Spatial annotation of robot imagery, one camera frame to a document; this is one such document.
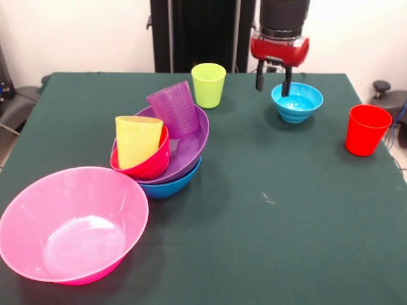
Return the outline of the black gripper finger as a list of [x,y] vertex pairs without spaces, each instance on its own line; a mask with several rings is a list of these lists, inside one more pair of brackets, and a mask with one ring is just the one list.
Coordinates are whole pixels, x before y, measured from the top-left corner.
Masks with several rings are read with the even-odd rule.
[[290,88],[291,88],[291,81],[292,81],[292,76],[293,76],[293,68],[289,65],[284,66],[285,70],[285,80],[282,83],[282,90],[281,90],[281,96],[282,97],[288,97]]
[[265,61],[264,60],[258,60],[258,65],[256,68],[256,84],[255,87],[257,91],[262,92],[263,91],[263,83],[264,83],[264,77],[263,77],[263,68],[264,68]]

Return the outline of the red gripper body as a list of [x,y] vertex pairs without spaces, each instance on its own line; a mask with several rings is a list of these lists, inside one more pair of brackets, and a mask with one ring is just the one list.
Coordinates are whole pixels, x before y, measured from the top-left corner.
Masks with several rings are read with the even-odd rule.
[[299,36],[289,40],[270,40],[255,31],[251,37],[251,55],[257,60],[278,62],[284,66],[298,67],[306,59],[310,40]]

